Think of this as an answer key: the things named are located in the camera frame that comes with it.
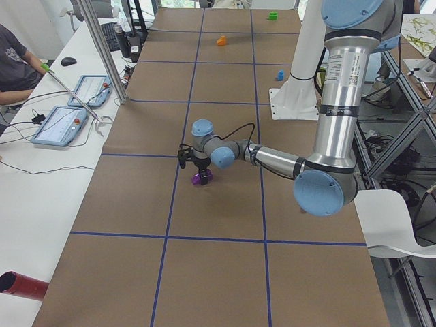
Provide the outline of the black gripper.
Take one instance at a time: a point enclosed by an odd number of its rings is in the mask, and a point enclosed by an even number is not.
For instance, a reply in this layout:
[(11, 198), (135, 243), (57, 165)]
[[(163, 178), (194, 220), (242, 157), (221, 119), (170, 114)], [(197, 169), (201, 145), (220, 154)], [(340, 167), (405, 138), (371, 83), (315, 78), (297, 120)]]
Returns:
[(194, 160), (194, 165), (198, 168), (201, 169), (199, 171), (199, 176), (200, 176), (200, 184), (201, 185), (207, 185), (208, 184), (208, 167), (211, 164), (211, 160), (207, 157), (207, 158), (195, 158)]

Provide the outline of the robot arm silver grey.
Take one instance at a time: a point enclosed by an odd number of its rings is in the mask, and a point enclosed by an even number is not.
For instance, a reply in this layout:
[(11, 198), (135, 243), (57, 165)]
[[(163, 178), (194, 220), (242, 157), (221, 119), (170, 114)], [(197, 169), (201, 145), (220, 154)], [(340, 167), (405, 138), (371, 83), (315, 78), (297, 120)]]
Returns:
[(273, 119), (317, 120), (310, 156), (220, 137), (209, 120), (199, 119), (192, 145), (178, 151), (180, 166), (194, 163), (193, 183), (205, 185), (209, 165), (223, 169), (243, 160), (293, 180), (302, 210), (339, 212), (359, 190), (351, 149), (369, 57), (398, 45), (402, 19), (401, 1), (309, 1), (290, 77), (271, 90), (270, 108)]

